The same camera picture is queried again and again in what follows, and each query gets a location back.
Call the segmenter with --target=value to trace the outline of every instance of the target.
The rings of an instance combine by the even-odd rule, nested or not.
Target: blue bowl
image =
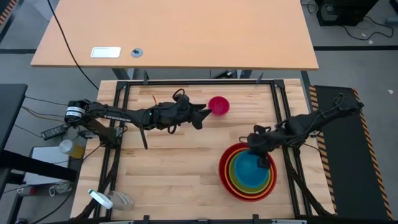
[[[250,154],[249,150],[239,153],[235,159],[235,176],[245,187],[258,188],[267,181],[269,170],[259,167],[257,162],[258,156]]]

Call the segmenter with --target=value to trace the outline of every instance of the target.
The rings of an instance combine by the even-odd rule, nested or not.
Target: wooden table
[[[82,67],[318,69],[296,0],[61,0],[55,13]],[[122,50],[91,58],[93,47]],[[76,66],[54,19],[31,65]]]
[[[143,215],[150,215],[151,220],[250,219],[255,213],[260,218],[294,217],[282,149],[271,153],[277,166],[277,184],[264,200],[241,202],[221,185],[218,161],[224,150],[237,143],[238,137],[252,132],[253,125],[276,124],[270,86],[234,85],[235,81],[231,80],[231,85],[131,87],[128,104],[131,110],[153,106],[152,95],[158,102],[170,101],[178,88],[185,89],[192,103],[207,103],[215,95],[225,96],[231,109],[222,117],[209,115],[201,130],[185,123],[173,135],[164,130],[147,131],[148,151],[142,146],[139,130],[128,125],[123,136],[116,190],[129,194],[135,207],[127,212],[114,210],[113,220],[142,220]],[[292,114],[308,113],[300,80],[284,81]],[[112,105],[115,87],[116,81],[102,81],[97,100]],[[281,96],[279,103],[284,114]],[[108,120],[100,121],[109,124]],[[308,139],[307,143],[317,146],[314,139]],[[88,141],[86,154],[98,144],[97,139]],[[99,149],[83,163],[71,217],[78,215],[90,201],[87,191],[98,188],[103,154],[104,150]],[[308,188],[333,212],[319,152],[302,146],[301,160]],[[301,194],[298,199],[303,213]]]

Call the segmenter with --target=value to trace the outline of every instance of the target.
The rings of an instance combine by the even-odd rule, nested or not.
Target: red bowl
[[[218,164],[218,175],[220,177],[221,183],[223,184],[224,188],[227,190],[227,192],[229,192],[232,196],[234,196],[235,198],[245,201],[245,202],[257,202],[258,200],[262,200],[265,197],[267,197],[272,190],[275,187],[276,184],[276,179],[277,179],[277,172],[276,172],[276,166],[275,166],[275,162],[272,160],[271,156],[269,156],[270,162],[271,162],[271,166],[272,166],[272,170],[273,170],[273,178],[272,178],[272,183],[269,184],[269,186],[266,187],[266,189],[264,191],[262,191],[259,194],[262,194],[261,196],[258,197],[253,197],[252,195],[246,194],[240,190],[238,190],[236,187],[234,187],[233,184],[231,184],[231,181],[229,179],[228,176],[228,172],[226,174],[225,169],[226,166],[228,165],[228,158],[231,160],[231,158],[233,157],[233,154],[238,153],[239,151],[242,151],[242,149],[244,148],[248,148],[248,144],[247,143],[237,143],[231,147],[229,147],[227,150],[225,150],[224,154],[221,156],[220,159],[220,163]]]
[[[224,115],[229,111],[229,102],[222,96],[215,96],[210,99],[209,108],[214,115]]]

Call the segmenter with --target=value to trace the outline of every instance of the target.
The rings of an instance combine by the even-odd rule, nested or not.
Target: black and orange striped edge
[[[311,105],[314,111],[318,110],[318,98],[317,98],[317,91],[314,86],[309,86],[310,89],[310,97],[311,97]],[[337,207],[335,202],[335,196],[333,194],[333,183],[331,182],[331,175],[329,170],[329,160],[328,154],[326,153],[326,144],[325,139],[323,138],[323,132],[320,132],[317,137],[318,148],[321,155],[323,171],[325,172],[326,181],[329,187],[329,193],[331,202],[333,203],[333,208],[335,209],[335,213],[337,214]]]
[[[353,88],[353,91],[354,91],[354,95],[355,95],[356,99],[360,100],[358,92],[356,91],[356,89]],[[375,155],[375,153],[373,151],[373,144],[372,144],[371,136],[369,134],[368,126],[366,124],[366,120],[365,120],[365,117],[364,117],[362,111],[361,111],[361,113],[359,115],[361,117],[362,127],[363,127],[365,135],[366,135],[366,141],[368,142],[369,153],[371,154],[374,171],[375,171],[375,173],[377,175],[377,182],[379,183],[379,188],[380,188],[380,191],[381,191],[381,197],[383,198],[384,206],[386,207],[387,216],[390,218],[390,220],[393,220],[390,204],[388,203],[388,199],[387,199],[386,190],[384,189],[383,180],[382,180],[382,177],[381,177],[379,165],[377,164],[376,155]]]
[[[12,10],[17,5],[18,0],[11,0],[8,6],[4,9],[4,12],[0,14],[0,26],[7,20],[7,17],[11,15]]]

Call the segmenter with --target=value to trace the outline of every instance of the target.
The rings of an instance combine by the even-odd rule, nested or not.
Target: green bowl
[[[229,163],[229,178],[232,181],[232,184],[240,191],[242,191],[245,194],[258,194],[260,192],[262,192],[269,184],[269,181],[271,179],[271,175],[268,175],[268,178],[266,180],[266,182],[264,183],[264,185],[260,186],[260,187],[256,187],[256,188],[251,188],[251,187],[246,187],[243,184],[240,183],[240,181],[238,180],[238,178],[235,176],[235,170],[234,170],[234,163],[236,158],[240,155],[239,152],[237,153],[231,160],[231,162]]]

